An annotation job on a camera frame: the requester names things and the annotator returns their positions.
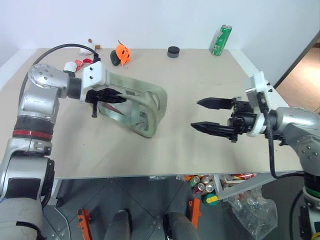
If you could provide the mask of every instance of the soda can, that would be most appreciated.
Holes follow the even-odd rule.
[[[204,189],[204,193],[205,194],[209,194],[209,193],[212,193],[214,191],[214,185],[211,184],[211,183],[208,183],[207,185],[205,185],[205,189]]]
[[[232,26],[230,25],[222,25],[220,28],[220,32],[218,38],[216,39],[215,45],[213,47],[212,54],[215,56],[220,56],[224,51],[225,45],[231,33]]]
[[[192,193],[195,195],[203,194],[205,189],[206,189],[206,186],[202,182],[200,182],[194,188],[192,188]]]
[[[208,176],[203,176],[203,177],[201,178],[201,182],[202,182],[203,184],[208,184],[208,183],[210,182],[210,178],[209,178]]]
[[[198,176],[193,176],[193,178],[191,178],[189,181],[190,187],[194,187],[198,183],[200,183],[200,178]]]

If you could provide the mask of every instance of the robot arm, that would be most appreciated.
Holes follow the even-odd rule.
[[[100,61],[84,68],[82,79],[72,71],[36,64],[28,72],[28,80],[30,86],[21,98],[0,166],[0,235],[8,240],[44,239],[42,208],[50,199],[55,175],[55,163],[48,156],[59,98],[93,104],[92,117],[97,117],[98,101],[126,101],[108,88],[109,73]]]
[[[227,126],[215,122],[192,123],[196,130],[235,143],[238,135],[249,137],[265,134],[269,143],[270,172],[276,178],[304,177],[303,195],[306,205],[301,209],[301,237],[310,239],[320,232],[320,116],[303,108],[279,106],[271,109],[272,99],[262,72],[249,79],[251,87],[245,92],[249,99],[224,99],[209,97],[198,104],[210,109],[232,109]],[[275,173],[274,140],[289,145],[299,157],[303,173],[295,172],[277,176]]]

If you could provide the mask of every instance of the green soda can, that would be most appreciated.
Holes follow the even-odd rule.
[[[189,181],[190,187],[194,187],[198,183],[200,183],[200,177],[198,177],[198,176],[193,176],[193,178],[191,178],[190,181]]]
[[[220,28],[220,32],[218,38],[213,47],[212,54],[215,56],[220,56],[225,48],[229,35],[231,33],[232,26],[230,25],[222,25]]]

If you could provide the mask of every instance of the beige table surface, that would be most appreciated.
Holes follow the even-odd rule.
[[[16,123],[18,94],[24,75],[45,51],[39,49],[0,91],[0,159]],[[246,100],[243,80],[248,76],[226,50],[212,56],[207,50],[182,49],[169,58],[165,49],[132,49],[129,64],[113,66],[110,49],[100,51],[109,71],[157,84],[168,95],[167,110],[153,138],[142,137],[113,120],[91,118],[92,107],[74,99],[60,99],[50,158],[56,178],[95,178],[191,173],[268,172],[269,154],[263,135],[240,135],[237,143],[196,131],[190,123],[227,123],[231,110],[210,110],[196,102],[206,97]],[[63,69],[85,57],[77,49],[61,49],[42,62]],[[300,170],[299,159],[288,147],[275,146],[278,171]]]

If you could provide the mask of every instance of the floor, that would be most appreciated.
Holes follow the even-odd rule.
[[[289,239],[289,209],[293,198],[302,188],[302,179],[291,177],[279,179],[263,186],[265,198],[277,204],[278,228],[265,239]],[[71,237],[81,240],[77,228],[76,212],[86,208],[91,212],[91,233],[93,240],[103,240],[108,223],[119,209],[129,209],[133,232],[132,240],[164,240],[162,217],[170,211],[185,213],[192,193],[186,182],[169,177],[150,181],[147,177],[75,179],[62,182],[59,196],[64,199],[60,211],[70,223]],[[243,228],[229,204],[200,206],[198,232],[203,240],[250,240],[251,235]],[[298,215],[294,224],[298,226]],[[66,222],[52,207],[44,208],[44,233],[48,240],[68,240]]]
[[[320,48],[312,47],[276,91],[289,106],[320,113]]]

